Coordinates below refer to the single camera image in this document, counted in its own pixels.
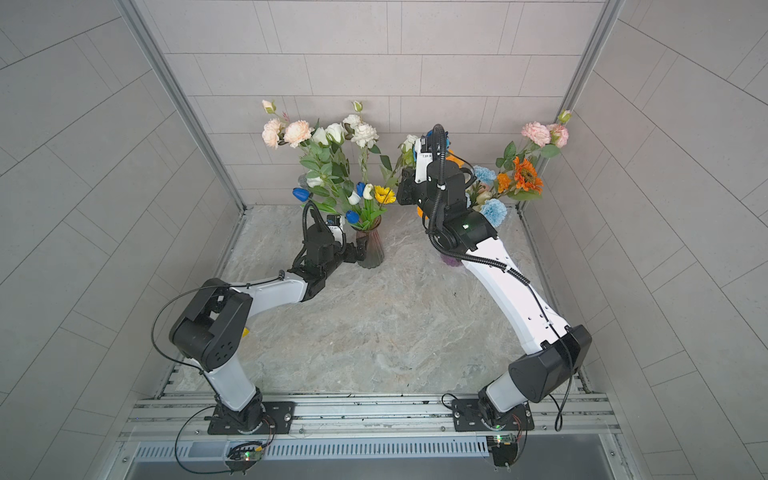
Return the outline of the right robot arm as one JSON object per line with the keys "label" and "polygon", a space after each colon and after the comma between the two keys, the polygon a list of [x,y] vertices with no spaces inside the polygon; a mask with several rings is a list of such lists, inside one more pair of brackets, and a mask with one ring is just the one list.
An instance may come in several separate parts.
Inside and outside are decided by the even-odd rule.
{"label": "right robot arm", "polygon": [[449,160],[448,134],[441,125],[408,137],[402,150],[398,203],[421,209],[431,245],[480,281],[524,350],[478,393],[479,416],[488,428],[500,429],[515,418],[516,408],[538,403],[560,386],[570,388],[592,337],[549,307],[517,270],[491,222],[469,206],[466,191],[474,170]]}

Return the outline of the pink glass vase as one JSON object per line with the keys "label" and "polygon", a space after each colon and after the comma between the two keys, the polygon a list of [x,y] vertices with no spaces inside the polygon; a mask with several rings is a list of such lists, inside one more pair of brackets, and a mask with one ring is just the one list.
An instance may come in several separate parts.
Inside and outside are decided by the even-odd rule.
{"label": "pink glass vase", "polygon": [[384,247],[378,231],[381,221],[381,217],[377,218],[368,230],[355,229],[356,243],[358,245],[364,243],[365,247],[365,258],[357,262],[362,268],[377,268],[385,259]]}

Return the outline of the blue rose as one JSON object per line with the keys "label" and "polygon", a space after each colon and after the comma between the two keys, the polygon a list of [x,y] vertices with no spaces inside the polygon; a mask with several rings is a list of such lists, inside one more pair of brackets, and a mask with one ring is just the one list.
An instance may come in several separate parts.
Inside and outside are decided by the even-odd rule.
{"label": "blue rose", "polygon": [[425,135],[424,151],[432,154],[447,150],[450,146],[448,133],[438,125]]}

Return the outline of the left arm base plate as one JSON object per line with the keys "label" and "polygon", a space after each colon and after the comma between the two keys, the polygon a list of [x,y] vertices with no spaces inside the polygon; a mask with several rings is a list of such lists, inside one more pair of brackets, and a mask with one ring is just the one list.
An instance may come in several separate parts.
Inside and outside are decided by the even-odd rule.
{"label": "left arm base plate", "polygon": [[234,411],[219,402],[207,428],[209,435],[288,434],[296,403],[254,401],[242,411]]}

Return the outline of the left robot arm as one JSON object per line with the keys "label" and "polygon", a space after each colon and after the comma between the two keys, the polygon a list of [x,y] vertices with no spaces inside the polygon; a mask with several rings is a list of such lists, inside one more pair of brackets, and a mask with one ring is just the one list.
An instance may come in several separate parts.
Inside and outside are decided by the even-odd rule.
{"label": "left robot arm", "polygon": [[211,278],[180,294],[192,297],[170,328],[168,339],[184,359],[178,363],[200,372],[214,392],[214,418],[230,431],[256,431],[265,422],[261,391],[238,359],[248,321],[274,308],[313,299],[343,263],[367,257],[368,241],[346,239],[344,218],[323,217],[308,201],[302,210],[302,247],[291,267],[267,280],[231,284]]}

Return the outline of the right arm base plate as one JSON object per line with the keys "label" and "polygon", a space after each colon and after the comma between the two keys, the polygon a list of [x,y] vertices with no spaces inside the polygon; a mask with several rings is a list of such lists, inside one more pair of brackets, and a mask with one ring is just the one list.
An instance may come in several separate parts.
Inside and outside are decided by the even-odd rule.
{"label": "right arm base plate", "polygon": [[485,400],[453,398],[444,401],[452,412],[457,432],[528,432],[535,429],[533,415],[527,403],[519,404],[507,412],[499,412]]}

